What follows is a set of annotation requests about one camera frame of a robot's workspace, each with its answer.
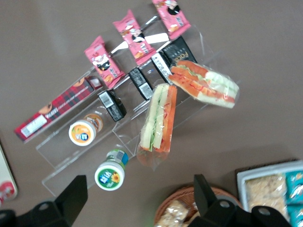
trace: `sandwich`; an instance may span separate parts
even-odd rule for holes
[[[239,87],[226,76],[192,61],[178,61],[171,68],[169,79],[194,99],[226,108],[233,108]]]
[[[169,152],[176,110],[177,88],[158,85],[151,98],[145,125],[141,131],[140,148],[146,151]]]

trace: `red plaid box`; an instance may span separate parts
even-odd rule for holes
[[[97,83],[96,78],[88,77],[80,79],[56,99],[40,109],[31,118],[18,126],[14,132],[22,141],[32,138],[101,86],[100,82]]]

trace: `gray table surface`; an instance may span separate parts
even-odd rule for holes
[[[85,48],[142,3],[150,1],[1,1],[0,139],[19,188],[2,209],[20,215],[51,198],[41,180],[52,167],[34,140],[24,145],[13,130],[86,72]],[[303,158],[303,2],[179,3],[208,45],[225,53],[241,79],[240,99],[174,130],[171,154],[156,172],[133,159],[120,190],[89,189],[74,226],[149,227],[160,203],[194,174],[237,195],[236,168]]]

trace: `black snack bar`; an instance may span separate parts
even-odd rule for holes
[[[125,117],[126,109],[113,90],[104,91],[98,96],[115,122]]]
[[[169,69],[170,62],[168,62],[166,56],[163,53],[159,52],[152,56],[151,59],[164,81],[166,83],[172,84],[169,79],[169,75],[171,74],[171,71]]]
[[[164,47],[162,51],[170,61],[170,67],[176,65],[179,60],[188,60],[197,63],[188,45],[181,36]]]
[[[152,96],[152,87],[138,68],[132,69],[128,73],[136,88],[145,100],[149,100]]]
[[[179,60],[189,60],[197,63],[194,55],[181,36],[153,55],[151,59],[164,81],[169,84],[172,84],[168,78],[171,74],[170,67],[175,66]]]

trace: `pink wrapper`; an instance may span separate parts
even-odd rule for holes
[[[84,51],[89,61],[95,66],[105,85],[112,88],[125,75],[109,57],[101,36]]]
[[[143,64],[156,53],[156,50],[146,42],[143,32],[130,9],[125,18],[113,24],[127,42],[138,65]]]
[[[171,39],[178,38],[191,27],[176,0],[152,0],[152,2],[169,31]]]

